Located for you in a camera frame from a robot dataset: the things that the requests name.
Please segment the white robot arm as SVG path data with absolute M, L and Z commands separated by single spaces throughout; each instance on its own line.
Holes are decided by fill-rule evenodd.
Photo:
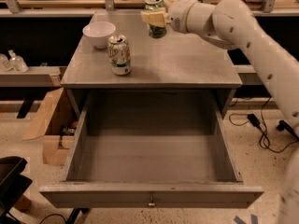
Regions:
M 299 62 L 262 29 L 243 1 L 222 0 L 216 6 L 196 0 L 165 3 L 162 8 L 142 10 L 142 21 L 199 35 L 222 49 L 240 49 L 299 135 Z

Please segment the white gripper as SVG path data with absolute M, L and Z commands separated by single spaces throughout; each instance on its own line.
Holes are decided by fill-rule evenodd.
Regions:
M 142 21 L 164 28 L 170 19 L 173 30 L 183 34 L 208 35 L 213 31 L 213 5 L 197 0 L 164 0 L 164 3 L 170 7 L 168 13 L 165 10 L 142 10 Z

